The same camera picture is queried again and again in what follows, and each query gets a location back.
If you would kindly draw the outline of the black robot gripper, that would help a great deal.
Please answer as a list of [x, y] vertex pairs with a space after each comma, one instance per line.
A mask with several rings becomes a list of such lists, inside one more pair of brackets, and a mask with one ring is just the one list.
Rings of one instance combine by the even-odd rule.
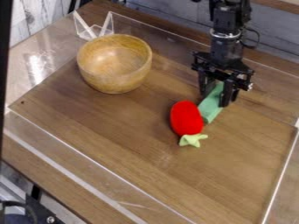
[[206, 98], [217, 86], [217, 81], [225, 81], [219, 106], [226, 108], [237, 100], [241, 89], [253, 89], [252, 77], [256, 71], [239, 59], [227, 65], [215, 63], [209, 52], [194, 52], [193, 57], [191, 69], [199, 73], [201, 95]]

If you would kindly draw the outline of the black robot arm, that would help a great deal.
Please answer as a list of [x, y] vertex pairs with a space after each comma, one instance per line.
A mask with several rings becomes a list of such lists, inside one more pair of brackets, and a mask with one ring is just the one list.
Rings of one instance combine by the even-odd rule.
[[253, 89], [256, 71], [244, 62], [245, 49], [257, 48], [246, 43], [248, 32], [258, 34], [249, 28], [252, 11], [250, 0], [210, 0], [210, 51], [193, 53], [191, 69], [199, 74], [201, 94], [207, 97], [217, 81], [223, 84], [222, 108], [237, 100], [239, 90]]

